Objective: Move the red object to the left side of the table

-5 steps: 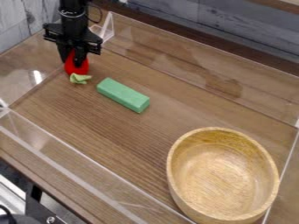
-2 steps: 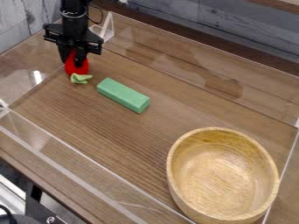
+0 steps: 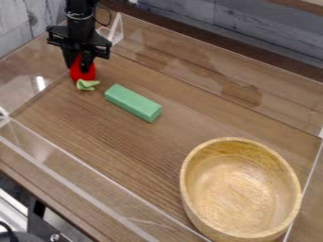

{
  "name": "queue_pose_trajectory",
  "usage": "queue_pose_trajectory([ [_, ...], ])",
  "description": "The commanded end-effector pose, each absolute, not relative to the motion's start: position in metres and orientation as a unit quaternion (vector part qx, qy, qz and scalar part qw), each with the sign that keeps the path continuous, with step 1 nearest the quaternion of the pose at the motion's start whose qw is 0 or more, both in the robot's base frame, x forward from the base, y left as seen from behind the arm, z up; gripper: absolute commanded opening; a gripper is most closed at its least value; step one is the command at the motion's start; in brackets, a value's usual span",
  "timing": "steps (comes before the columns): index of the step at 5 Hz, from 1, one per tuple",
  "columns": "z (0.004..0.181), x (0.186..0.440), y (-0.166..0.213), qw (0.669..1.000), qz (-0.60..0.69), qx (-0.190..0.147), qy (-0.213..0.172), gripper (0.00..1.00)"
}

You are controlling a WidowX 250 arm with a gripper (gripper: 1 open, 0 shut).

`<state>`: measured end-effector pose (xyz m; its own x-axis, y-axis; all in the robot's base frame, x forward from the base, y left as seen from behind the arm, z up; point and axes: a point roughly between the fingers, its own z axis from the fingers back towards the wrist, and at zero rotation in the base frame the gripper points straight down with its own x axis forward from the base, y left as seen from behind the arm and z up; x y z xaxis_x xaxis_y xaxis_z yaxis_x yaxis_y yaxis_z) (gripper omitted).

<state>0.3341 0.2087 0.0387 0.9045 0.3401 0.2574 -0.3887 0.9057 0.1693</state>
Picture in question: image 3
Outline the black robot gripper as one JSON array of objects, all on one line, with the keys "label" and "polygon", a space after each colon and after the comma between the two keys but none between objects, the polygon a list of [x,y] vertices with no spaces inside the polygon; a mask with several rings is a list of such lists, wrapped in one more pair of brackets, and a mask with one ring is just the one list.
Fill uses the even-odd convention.
[{"label": "black robot gripper", "polygon": [[80,53],[80,70],[87,73],[96,57],[108,59],[112,43],[95,29],[95,20],[67,20],[65,26],[48,26],[51,45],[61,49],[67,67],[71,67]]}]

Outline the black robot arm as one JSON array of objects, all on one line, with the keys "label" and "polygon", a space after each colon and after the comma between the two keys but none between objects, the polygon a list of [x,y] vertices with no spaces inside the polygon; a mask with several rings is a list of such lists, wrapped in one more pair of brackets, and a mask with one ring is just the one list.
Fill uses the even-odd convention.
[{"label": "black robot arm", "polygon": [[100,0],[65,0],[65,26],[47,26],[47,43],[60,48],[65,65],[76,63],[85,74],[96,58],[109,59],[112,42],[96,30]]}]

